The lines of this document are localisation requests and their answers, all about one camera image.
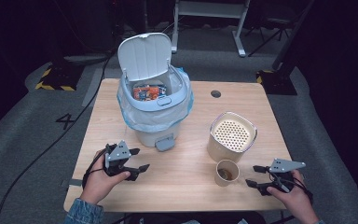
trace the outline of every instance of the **gray carpet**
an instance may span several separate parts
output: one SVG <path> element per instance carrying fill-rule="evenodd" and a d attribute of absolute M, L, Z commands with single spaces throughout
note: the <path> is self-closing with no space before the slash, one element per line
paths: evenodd
<path fill-rule="evenodd" d="M 285 38 L 273 40 L 253 57 L 240 58 L 232 39 L 233 29 L 181 31 L 172 64 L 183 67 L 191 80 L 255 82 L 255 72 L 271 69 Z M 242 35 L 241 39 L 247 51 L 261 43 L 257 31 Z M 102 63 L 87 66 L 77 91 L 36 90 L 34 87 L 47 66 L 48 63 L 42 65 L 27 77 L 24 83 L 28 94 L 0 121 L 0 202 L 15 178 L 63 134 L 63 124 L 55 120 L 67 113 L 72 119 L 80 114 L 97 89 L 103 68 Z M 117 56 L 111 59 L 105 73 L 107 77 L 121 76 Z M 307 164 L 302 173 L 314 194 L 314 208 L 326 223 L 358 224 L 356 183 L 315 113 L 306 80 L 297 69 L 291 79 L 298 96 L 269 95 L 268 99 L 293 160 Z M 63 222 L 65 186 L 74 171 L 91 112 L 92 104 L 73 128 L 17 182 L 8 194 L 0 223 Z M 280 218 L 279 211 L 263 212 L 263 215 L 267 222 Z M 105 223 L 121 216 L 108 213 Z"/>

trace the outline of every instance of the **cream-colored bucket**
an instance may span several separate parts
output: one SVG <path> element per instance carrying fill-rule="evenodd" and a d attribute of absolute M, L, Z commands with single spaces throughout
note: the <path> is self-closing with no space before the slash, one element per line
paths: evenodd
<path fill-rule="evenodd" d="M 237 162 L 255 142 L 257 128 L 233 112 L 221 114 L 211 125 L 207 150 L 214 161 Z"/>

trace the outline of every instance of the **wooden tabletop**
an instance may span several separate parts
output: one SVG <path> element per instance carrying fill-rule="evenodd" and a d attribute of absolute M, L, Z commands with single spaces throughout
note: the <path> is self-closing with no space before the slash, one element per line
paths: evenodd
<path fill-rule="evenodd" d="M 79 153 L 73 179 L 82 179 L 95 152 L 106 144 L 125 140 L 140 153 L 126 163 L 128 167 L 150 164 L 136 181 L 123 181 L 100 202 L 107 212 L 234 211 L 283 209 L 271 196 L 261 196 L 246 186 L 245 178 L 270 182 L 266 174 L 255 173 L 254 165 L 270 166 L 274 158 L 291 160 L 281 131 L 263 87 L 257 83 L 192 81 L 194 104 L 180 125 L 173 149 L 159 152 L 143 146 L 134 130 L 125 124 L 117 102 L 119 79 L 102 82 Z M 211 91 L 220 91 L 214 98 Z M 239 179 L 227 186 L 215 184 L 216 162 L 207 150 L 210 127 L 221 114 L 231 111 L 250 120 L 258 130 L 252 147 L 238 162 Z M 64 202 L 69 210 L 82 188 L 70 186 Z"/>

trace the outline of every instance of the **blue sleeve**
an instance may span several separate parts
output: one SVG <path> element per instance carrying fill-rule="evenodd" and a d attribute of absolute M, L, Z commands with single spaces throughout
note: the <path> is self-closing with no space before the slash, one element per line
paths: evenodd
<path fill-rule="evenodd" d="M 66 215 L 64 224 L 100 224 L 103 223 L 103 208 L 75 199 Z"/>

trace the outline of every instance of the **trash can lid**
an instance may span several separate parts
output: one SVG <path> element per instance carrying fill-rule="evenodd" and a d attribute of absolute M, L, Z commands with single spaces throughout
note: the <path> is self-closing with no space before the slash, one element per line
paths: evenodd
<path fill-rule="evenodd" d="M 129 81 L 160 76 L 171 64 L 171 40 L 163 33 L 136 35 L 118 47 L 118 62 Z"/>

